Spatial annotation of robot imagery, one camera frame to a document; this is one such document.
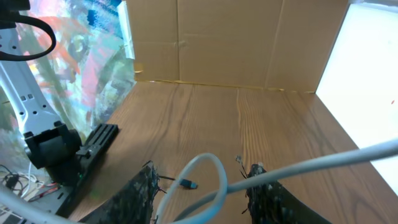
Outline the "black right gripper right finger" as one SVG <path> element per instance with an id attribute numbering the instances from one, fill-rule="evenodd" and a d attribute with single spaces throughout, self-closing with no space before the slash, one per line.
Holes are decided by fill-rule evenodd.
<path id="1" fill-rule="evenodd" d="M 278 181 L 246 189 L 247 211 L 256 224 L 330 224 Z"/>

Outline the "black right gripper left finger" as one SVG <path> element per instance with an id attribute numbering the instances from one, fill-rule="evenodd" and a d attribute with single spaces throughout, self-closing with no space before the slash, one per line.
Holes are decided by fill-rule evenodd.
<path id="1" fill-rule="evenodd" d="M 152 161 L 115 195 L 80 220 L 90 224 L 150 223 L 154 211 L 154 199 L 158 192 L 159 175 Z"/>

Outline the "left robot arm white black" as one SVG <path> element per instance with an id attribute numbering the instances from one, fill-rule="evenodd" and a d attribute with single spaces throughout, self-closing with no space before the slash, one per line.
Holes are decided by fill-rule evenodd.
<path id="1" fill-rule="evenodd" d="M 19 132 L 27 144 L 25 153 L 37 168 L 44 168 L 52 180 L 64 186 L 76 185 L 83 176 L 77 158 L 81 139 L 68 129 L 41 92 L 28 61 L 46 56 L 56 47 L 56 36 L 44 21 L 23 16 L 29 1 L 1 1 L 1 87 L 16 114 Z M 24 55 L 16 25 L 26 24 L 44 31 L 50 38 L 48 49 Z"/>

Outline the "colourful painted backdrop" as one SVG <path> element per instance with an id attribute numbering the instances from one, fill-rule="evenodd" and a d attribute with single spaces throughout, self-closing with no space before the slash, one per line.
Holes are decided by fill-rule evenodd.
<path id="1" fill-rule="evenodd" d="M 33 0 L 23 16 L 46 22 L 56 47 L 28 61 L 50 106 L 82 141 L 107 121 L 135 85 L 131 31 L 125 1 Z M 24 55 L 48 49 L 39 28 L 16 25 Z"/>

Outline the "cardboard side panel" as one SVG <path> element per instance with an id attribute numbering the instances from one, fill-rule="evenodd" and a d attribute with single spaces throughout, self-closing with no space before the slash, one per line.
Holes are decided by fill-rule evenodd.
<path id="1" fill-rule="evenodd" d="M 136 79 L 314 92 L 347 0 L 128 0 Z"/>

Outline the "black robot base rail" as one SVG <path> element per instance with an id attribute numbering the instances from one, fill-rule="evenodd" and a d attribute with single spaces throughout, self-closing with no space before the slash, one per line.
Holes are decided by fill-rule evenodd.
<path id="1" fill-rule="evenodd" d="M 116 124 L 99 124 L 86 143 L 78 132 L 59 121 L 39 134 L 24 134 L 25 152 L 38 169 L 44 168 L 52 183 L 46 183 L 28 202 L 54 215 L 65 217 L 71 204 L 95 170 L 119 132 Z"/>

